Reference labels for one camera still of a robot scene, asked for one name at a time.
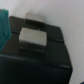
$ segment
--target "black cabinet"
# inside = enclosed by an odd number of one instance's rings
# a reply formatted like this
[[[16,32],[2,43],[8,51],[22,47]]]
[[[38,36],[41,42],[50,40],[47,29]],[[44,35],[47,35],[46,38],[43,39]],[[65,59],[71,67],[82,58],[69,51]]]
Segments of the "black cabinet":
[[[46,25],[46,53],[19,49],[24,19],[10,17],[12,36],[0,53],[1,84],[68,84],[72,73],[69,54],[59,27]]]

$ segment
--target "white wall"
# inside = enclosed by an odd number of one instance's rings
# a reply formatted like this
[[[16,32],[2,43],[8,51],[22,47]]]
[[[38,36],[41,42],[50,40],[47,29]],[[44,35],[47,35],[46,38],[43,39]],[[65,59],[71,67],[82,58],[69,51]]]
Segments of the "white wall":
[[[60,26],[73,65],[70,84],[84,81],[84,0],[0,0],[10,15],[26,12],[46,17],[46,23]]]

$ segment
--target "black furniture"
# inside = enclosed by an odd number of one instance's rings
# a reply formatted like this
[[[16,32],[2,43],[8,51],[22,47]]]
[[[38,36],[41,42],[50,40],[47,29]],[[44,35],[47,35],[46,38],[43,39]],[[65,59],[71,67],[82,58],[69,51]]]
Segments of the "black furniture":
[[[70,58],[59,27],[45,26],[46,53],[19,49],[24,19],[10,17],[12,36],[0,54],[0,84],[68,84],[72,73]]]

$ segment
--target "black nightstand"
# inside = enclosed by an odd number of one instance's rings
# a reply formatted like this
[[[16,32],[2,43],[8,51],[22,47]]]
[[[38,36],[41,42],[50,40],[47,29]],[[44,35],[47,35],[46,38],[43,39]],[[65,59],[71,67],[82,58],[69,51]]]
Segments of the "black nightstand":
[[[10,17],[12,36],[0,54],[0,82],[3,84],[68,84],[70,58],[59,27],[47,25],[46,53],[19,49],[19,32],[24,19]]]

